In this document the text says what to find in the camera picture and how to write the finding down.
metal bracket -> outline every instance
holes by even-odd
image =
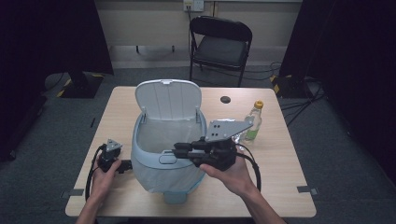
[[[70,196],[82,196],[84,189],[70,189],[69,191],[64,191],[61,194],[61,198],[68,199]]]
[[[247,121],[212,120],[207,129],[205,141],[216,142],[231,138],[253,126]]]
[[[113,151],[116,149],[119,149],[122,147],[122,144],[112,140],[112,139],[108,139],[107,140],[107,146],[106,146],[106,151]]]
[[[308,186],[298,186],[297,190],[299,193],[311,193],[312,196],[319,194],[318,189],[311,189]]]

forearm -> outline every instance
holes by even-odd
[[[256,224],[285,224],[286,222],[274,211],[257,189],[251,189],[241,195],[242,200]]]
[[[99,207],[100,202],[90,197],[82,208],[76,224],[94,223]]]

electrical outlet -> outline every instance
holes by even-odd
[[[194,11],[204,11],[204,0],[194,0]]]
[[[190,7],[190,11],[192,11],[194,5],[193,0],[183,0],[183,10],[188,11],[188,7]]]
[[[189,11],[204,11],[204,0],[183,0],[183,10]]]

plastic bottle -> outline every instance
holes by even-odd
[[[256,138],[257,132],[262,125],[262,106],[263,102],[258,100],[254,103],[253,108],[250,113],[245,116],[245,121],[251,121],[253,126],[251,126],[247,132],[244,134],[245,141],[250,141]]]

human arm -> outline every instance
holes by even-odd
[[[209,176],[220,180],[229,191],[241,197],[257,224],[286,223],[254,185],[245,159],[236,157],[235,164],[224,172],[208,164],[201,164],[200,168]]]
[[[96,160],[94,167],[98,167],[97,163],[98,160]],[[106,173],[100,168],[94,170],[92,175],[91,195],[87,202],[85,202],[76,224],[93,223],[95,221],[99,207],[106,198],[111,184],[113,183],[114,175],[120,165],[121,161],[116,160]]]

